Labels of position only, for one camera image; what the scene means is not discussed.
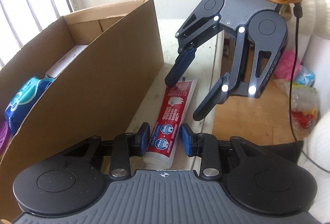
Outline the white sweater forearm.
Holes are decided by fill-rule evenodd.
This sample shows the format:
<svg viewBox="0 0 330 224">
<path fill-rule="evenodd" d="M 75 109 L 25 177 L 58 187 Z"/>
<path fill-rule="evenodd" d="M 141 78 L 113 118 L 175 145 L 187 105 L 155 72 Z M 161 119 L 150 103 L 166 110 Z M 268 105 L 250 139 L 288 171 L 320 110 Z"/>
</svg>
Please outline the white sweater forearm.
<svg viewBox="0 0 330 224">
<path fill-rule="evenodd" d="M 318 185 L 309 213 L 329 223 L 329 0 L 303 0 L 299 33 L 310 37 L 303 64 L 316 75 L 314 86 L 320 98 L 321 118 L 304 140 L 304 151 L 326 171 L 301 155 L 298 164 L 309 171 Z"/>
</svg>

